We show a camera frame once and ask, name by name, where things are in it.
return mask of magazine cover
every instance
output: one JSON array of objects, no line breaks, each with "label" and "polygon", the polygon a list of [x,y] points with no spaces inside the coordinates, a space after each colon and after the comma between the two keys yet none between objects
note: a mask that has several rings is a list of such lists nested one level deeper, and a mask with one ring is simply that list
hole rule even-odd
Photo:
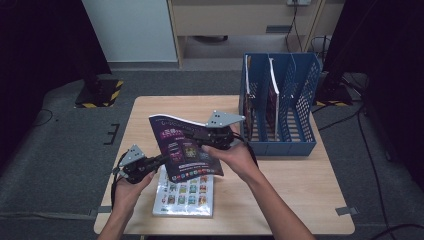
[{"label": "magazine cover", "polygon": [[161,167],[154,216],[212,217],[213,175],[202,175],[185,182],[169,181],[165,166]]},{"label": "magazine cover", "polygon": [[164,114],[152,115],[149,121],[161,154],[170,157],[165,167],[171,182],[185,182],[208,174],[224,176],[219,159],[209,156],[195,140],[184,135],[184,132],[207,134],[205,124]]},{"label": "magazine cover", "polygon": [[270,72],[266,74],[269,77],[268,99],[266,104],[266,120],[271,127],[274,135],[274,141],[278,140],[278,108],[280,92],[278,91],[277,82],[275,81],[273,59],[269,59]]},{"label": "magazine cover", "polygon": [[246,129],[247,129],[247,140],[251,141],[253,137],[253,126],[255,121],[255,113],[252,106],[252,99],[255,96],[250,92],[250,82],[249,82],[249,67],[250,67],[251,56],[246,55],[244,59],[244,71],[245,71],[245,80],[246,80],[246,93],[243,103],[243,114],[246,116]]}]

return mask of wall outlet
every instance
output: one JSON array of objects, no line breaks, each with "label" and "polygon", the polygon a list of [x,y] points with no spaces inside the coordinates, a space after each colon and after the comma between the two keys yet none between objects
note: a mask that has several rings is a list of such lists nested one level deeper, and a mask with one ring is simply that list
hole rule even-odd
[{"label": "wall outlet", "polygon": [[294,6],[295,4],[298,6],[307,6],[311,5],[311,0],[287,0],[287,5]]}]

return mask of wooden table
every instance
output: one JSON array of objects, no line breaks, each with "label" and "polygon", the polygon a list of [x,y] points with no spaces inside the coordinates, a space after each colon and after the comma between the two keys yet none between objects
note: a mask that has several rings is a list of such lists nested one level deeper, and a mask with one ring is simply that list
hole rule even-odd
[{"label": "wooden table", "polygon": [[[148,156],[160,154],[148,116],[166,113],[207,122],[213,110],[238,114],[238,96],[146,96],[135,100],[116,161],[132,144]],[[311,118],[317,145],[308,157],[259,157],[259,168],[280,196],[313,234],[351,234],[350,215],[336,208],[346,203],[327,152]],[[247,185],[224,163],[224,177],[215,176],[214,213],[211,219],[166,218],[152,214],[158,175],[142,192],[126,234],[141,235],[270,235],[271,231]],[[112,176],[102,206],[110,206]],[[100,233],[110,213],[99,213],[94,231]]]}]

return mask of black curtain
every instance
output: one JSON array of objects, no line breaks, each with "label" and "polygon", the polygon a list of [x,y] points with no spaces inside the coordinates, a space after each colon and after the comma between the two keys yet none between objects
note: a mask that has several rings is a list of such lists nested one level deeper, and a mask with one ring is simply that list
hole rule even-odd
[{"label": "black curtain", "polygon": [[0,170],[48,91],[110,73],[80,0],[0,1]]},{"label": "black curtain", "polygon": [[424,2],[346,0],[324,70],[323,87],[344,72],[369,77],[364,100],[388,157],[405,163],[424,189]]}]

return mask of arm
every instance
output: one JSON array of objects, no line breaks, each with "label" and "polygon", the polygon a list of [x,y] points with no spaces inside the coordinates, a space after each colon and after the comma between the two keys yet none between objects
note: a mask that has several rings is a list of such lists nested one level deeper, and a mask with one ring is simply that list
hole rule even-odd
[{"label": "arm", "polygon": [[275,239],[315,239],[309,229],[281,199],[271,183],[256,167],[243,143],[239,143],[227,151],[210,146],[202,146],[202,148],[211,156],[227,163],[247,183]]},{"label": "arm", "polygon": [[137,184],[131,184],[122,178],[118,180],[115,192],[115,204],[98,240],[115,240],[121,238],[128,221],[132,217],[141,191],[149,185],[154,174],[155,172],[151,172]]}]

